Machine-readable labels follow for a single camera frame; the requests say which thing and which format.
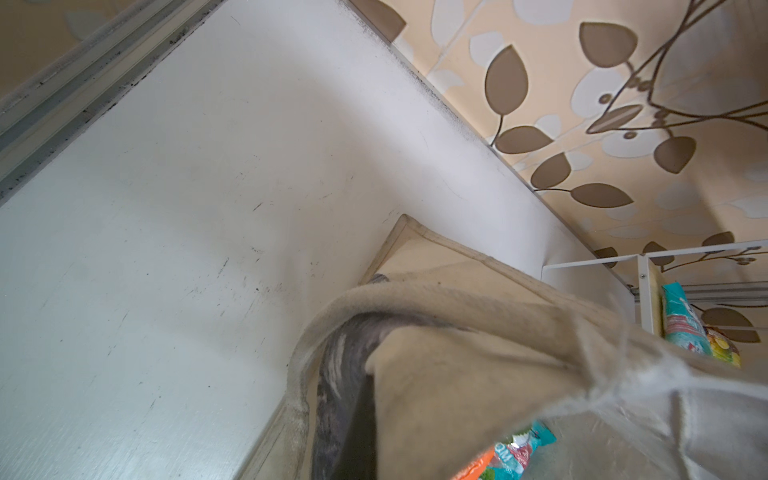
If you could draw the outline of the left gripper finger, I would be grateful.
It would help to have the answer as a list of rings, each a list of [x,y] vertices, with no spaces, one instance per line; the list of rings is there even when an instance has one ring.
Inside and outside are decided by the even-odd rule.
[[[373,376],[367,376],[361,386],[347,432],[343,449],[343,478],[377,478],[377,421]]]

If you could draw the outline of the pink teal snack bag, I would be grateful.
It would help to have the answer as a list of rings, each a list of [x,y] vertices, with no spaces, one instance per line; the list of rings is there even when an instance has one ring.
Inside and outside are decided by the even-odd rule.
[[[533,454],[539,447],[554,444],[555,435],[541,422],[496,442],[490,449],[490,460],[479,479],[521,479]]]

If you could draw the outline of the white canvas grocery bag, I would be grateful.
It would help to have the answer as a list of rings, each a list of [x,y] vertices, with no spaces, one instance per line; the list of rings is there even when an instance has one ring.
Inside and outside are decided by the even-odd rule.
[[[427,229],[395,224],[302,332],[243,479],[344,479],[374,377],[376,479],[476,478],[534,421],[521,479],[763,479],[767,385]]]

